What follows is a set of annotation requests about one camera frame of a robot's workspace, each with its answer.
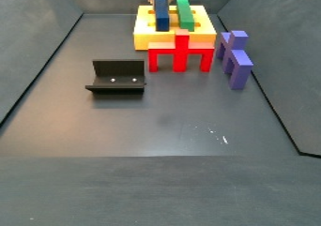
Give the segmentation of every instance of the green block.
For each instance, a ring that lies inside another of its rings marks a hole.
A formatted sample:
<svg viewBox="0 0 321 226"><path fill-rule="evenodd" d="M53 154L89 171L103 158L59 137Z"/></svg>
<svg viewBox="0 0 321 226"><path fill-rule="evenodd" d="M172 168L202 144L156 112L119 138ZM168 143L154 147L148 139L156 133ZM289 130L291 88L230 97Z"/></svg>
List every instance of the green block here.
<svg viewBox="0 0 321 226"><path fill-rule="evenodd" d="M176 0L179 27L194 32L194 18L188 0Z"/></svg>

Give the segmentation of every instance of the red block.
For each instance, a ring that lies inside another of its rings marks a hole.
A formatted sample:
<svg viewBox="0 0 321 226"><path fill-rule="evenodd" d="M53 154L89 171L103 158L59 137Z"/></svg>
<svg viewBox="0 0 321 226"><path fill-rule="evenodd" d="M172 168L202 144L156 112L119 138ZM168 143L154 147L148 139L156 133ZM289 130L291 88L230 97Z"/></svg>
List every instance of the red block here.
<svg viewBox="0 0 321 226"><path fill-rule="evenodd" d="M202 54L200 71L210 72L214 47L210 43L190 43L187 29L175 31L175 42L151 42L148 44L150 72L158 70L158 54L172 54L172 71L184 72L187 68L188 54Z"/></svg>

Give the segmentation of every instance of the gray floor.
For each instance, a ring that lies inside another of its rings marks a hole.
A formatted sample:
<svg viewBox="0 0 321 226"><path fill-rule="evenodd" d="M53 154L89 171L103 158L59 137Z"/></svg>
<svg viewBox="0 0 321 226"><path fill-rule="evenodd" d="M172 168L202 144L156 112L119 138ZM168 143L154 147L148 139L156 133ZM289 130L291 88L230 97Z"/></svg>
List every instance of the gray floor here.
<svg viewBox="0 0 321 226"><path fill-rule="evenodd" d="M0 156L295 156L253 78L231 91L219 60L202 73L191 57L188 71L172 73L171 57L160 57L143 97L95 97L84 89L92 59L147 59L132 48L133 21L83 17L0 129Z"/></svg>
<svg viewBox="0 0 321 226"><path fill-rule="evenodd" d="M0 158L5 226L315 226L315 158Z"/></svg>

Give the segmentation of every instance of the blue block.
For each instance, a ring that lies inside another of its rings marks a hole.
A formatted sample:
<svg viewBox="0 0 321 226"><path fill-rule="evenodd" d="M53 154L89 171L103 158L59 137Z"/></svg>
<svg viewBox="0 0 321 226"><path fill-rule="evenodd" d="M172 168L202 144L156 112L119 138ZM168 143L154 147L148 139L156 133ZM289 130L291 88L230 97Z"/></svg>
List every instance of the blue block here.
<svg viewBox="0 0 321 226"><path fill-rule="evenodd" d="M170 31L170 14L167 0L154 0L155 31Z"/></svg>

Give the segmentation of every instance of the toy block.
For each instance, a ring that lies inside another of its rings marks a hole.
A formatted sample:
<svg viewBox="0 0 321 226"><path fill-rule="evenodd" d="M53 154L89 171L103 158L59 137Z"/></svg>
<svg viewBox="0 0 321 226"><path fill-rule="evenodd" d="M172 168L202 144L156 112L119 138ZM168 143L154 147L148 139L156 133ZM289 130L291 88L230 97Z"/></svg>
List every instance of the toy block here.
<svg viewBox="0 0 321 226"><path fill-rule="evenodd" d="M251 74L253 62L243 50L231 50L230 60L234 64L234 69L230 76L230 88L243 89L247 78Z"/></svg>
<svg viewBox="0 0 321 226"><path fill-rule="evenodd" d="M244 52L247 38L244 31L220 34L216 58L223 59L223 71L231 74L230 89L243 89L251 74L253 62Z"/></svg>
<svg viewBox="0 0 321 226"><path fill-rule="evenodd" d="M196 43L190 42L190 33L187 29L175 30L175 41L174 42L158 42L150 43L148 46L148 62L150 72L156 72L158 54L172 54L172 71L184 72L187 68L188 54L200 54L200 66L199 69L203 72L211 70L211 60L214 54L214 47L211 43Z"/></svg>
<svg viewBox="0 0 321 226"><path fill-rule="evenodd" d="M85 88L92 93L144 91L144 60L93 60L95 80Z"/></svg>
<svg viewBox="0 0 321 226"><path fill-rule="evenodd" d="M167 0L154 0L155 31L170 30L170 14Z"/></svg>
<svg viewBox="0 0 321 226"><path fill-rule="evenodd" d="M194 32L190 42L215 42L215 30L203 6L190 6L194 17ZM151 42L174 42L174 32L179 29L176 6L170 6L170 31L155 31L155 15L152 6L139 6L133 27L133 48L147 50Z"/></svg>
<svg viewBox="0 0 321 226"><path fill-rule="evenodd" d="M176 0L179 27L194 32L194 18L188 0Z"/></svg>

